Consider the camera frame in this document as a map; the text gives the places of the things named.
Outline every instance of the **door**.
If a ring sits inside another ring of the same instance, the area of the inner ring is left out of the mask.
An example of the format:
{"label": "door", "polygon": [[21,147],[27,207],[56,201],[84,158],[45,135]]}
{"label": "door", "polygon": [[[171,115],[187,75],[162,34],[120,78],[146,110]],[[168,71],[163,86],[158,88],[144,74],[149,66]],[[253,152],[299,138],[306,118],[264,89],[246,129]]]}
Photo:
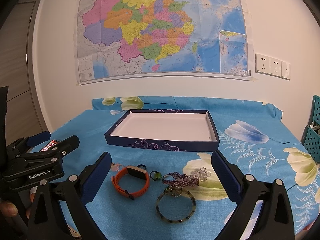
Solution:
{"label": "door", "polygon": [[20,0],[0,29],[0,86],[9,86],[7,144],[47,130],[32,71],[32,36],[39,0]]}

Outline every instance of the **orange watch strap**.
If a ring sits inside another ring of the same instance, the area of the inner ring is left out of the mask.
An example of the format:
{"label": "orange watch strap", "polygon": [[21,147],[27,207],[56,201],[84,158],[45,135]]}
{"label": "orange watch strap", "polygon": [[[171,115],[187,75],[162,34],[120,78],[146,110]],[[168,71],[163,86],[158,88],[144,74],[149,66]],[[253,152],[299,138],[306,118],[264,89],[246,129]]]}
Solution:
{"label": "orange watch strap", "polygon": [[[112,176],[111,177],[111,181],[112,181],[112,184],[113,186],[115,187],[116,191],[121,194],[122,196],[124,197],[127,197],[129,198],[129,195],[128,193],[125,192],[125,190],[123,190],[120,186],[119,186],[119,180],[124,176],[128,174],[128,170],[127,170],[127,167],[123,168],[122,170],[120,170],[118,172],[118,174],[114,177]],[[146,183],[144,185],[144,187],[137,191],[137,192],[133,192],[133,193],[129,193],[130,195],[132,195],[134,198],[136,197],[140,197],[142,196],[149,188],[149,184],[150,184],[150,179],[149,179],[149,176],[148,176],[148,173],[145,173],[146,175]]]}

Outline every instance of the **purple beaded bracelet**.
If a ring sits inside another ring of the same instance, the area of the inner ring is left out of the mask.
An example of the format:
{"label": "purple beaded bracelet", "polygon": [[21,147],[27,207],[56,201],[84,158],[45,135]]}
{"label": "purple beaded bracelet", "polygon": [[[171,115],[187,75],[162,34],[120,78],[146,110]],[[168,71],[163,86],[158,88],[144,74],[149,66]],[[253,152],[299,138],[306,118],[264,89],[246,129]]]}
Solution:
{"label": "purple beaded bracelet", "polygon": [[[167,177],[173,177],[175,180],[166,179]],[[188,177],[187,174],[180,174],[179,172],[171,172],[166,174],[162,178],[162,183],[170,185],[171,187],[185,187],[185,186],[199,186],[199,178]]]}

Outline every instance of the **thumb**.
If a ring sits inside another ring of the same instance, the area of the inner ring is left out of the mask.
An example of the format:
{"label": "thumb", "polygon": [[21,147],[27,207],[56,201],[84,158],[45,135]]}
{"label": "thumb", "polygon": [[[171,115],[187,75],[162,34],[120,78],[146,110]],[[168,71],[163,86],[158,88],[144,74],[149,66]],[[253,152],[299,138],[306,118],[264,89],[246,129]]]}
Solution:
{"label": "thumb", "polygon": [[18,214],[18,209],[9,201],[0,202],[0,211],[5,217],[15,217]]}

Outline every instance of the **electrical outlet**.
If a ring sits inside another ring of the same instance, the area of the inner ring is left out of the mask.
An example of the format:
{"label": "electrical outlet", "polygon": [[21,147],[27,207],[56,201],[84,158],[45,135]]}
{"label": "electrical outlet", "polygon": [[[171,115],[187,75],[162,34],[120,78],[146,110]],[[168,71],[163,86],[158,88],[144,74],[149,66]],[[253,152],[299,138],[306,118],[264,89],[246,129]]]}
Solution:
{"label": "electrical outlet", "polygon": [[290,80],[290,64],[283,61],[281,63],[281,69],[281,77]]}
{"label": "electrical outlet", "polygon": [[281,60],[270,58],[270,75],[281,77]]}
{"label": "electrical outlet", "polygon": [[261,54],[256,54],[256,72],[269,75],[270,57]]}

